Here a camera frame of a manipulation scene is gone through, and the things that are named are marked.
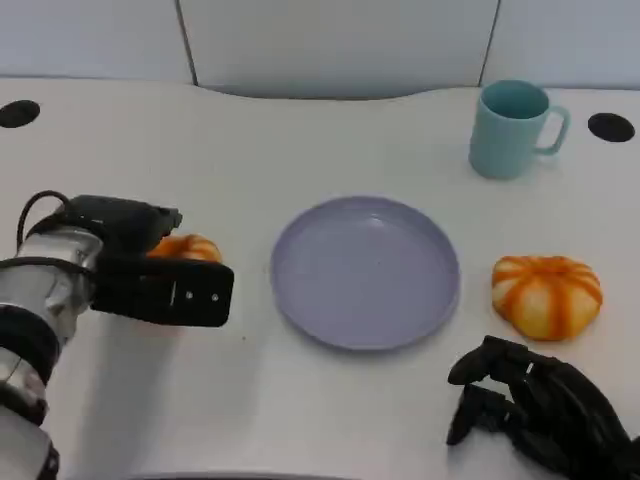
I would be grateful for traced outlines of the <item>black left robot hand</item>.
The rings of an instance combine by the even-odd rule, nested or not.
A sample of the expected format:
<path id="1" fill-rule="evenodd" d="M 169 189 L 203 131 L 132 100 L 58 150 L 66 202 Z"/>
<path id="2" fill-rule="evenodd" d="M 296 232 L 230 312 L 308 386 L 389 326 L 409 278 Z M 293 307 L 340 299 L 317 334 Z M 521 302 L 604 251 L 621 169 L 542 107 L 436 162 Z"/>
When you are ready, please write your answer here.
<path id="1" fill-rule="evenodd" d="M 107 252 L 122 255 L 148 254 L 182 222 L 177 208 L 116 197 L 80 195 L 70 200 L 70 209 Z"/>

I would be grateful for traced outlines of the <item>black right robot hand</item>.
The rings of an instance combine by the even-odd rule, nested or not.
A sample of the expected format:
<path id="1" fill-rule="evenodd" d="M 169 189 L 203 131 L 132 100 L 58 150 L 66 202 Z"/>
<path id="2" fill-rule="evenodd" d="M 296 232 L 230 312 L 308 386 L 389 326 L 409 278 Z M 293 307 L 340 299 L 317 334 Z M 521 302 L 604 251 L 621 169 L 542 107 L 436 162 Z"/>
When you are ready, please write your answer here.
<path id="1" fill-rule="evenodd" d="M 638 478 L 638 439 L 571 364 L 485 336 L 453 365 L 448 381 L 463 388 L 448 445 L 479 428 L 506 435 L 521 454 L 568 479 Z"/>

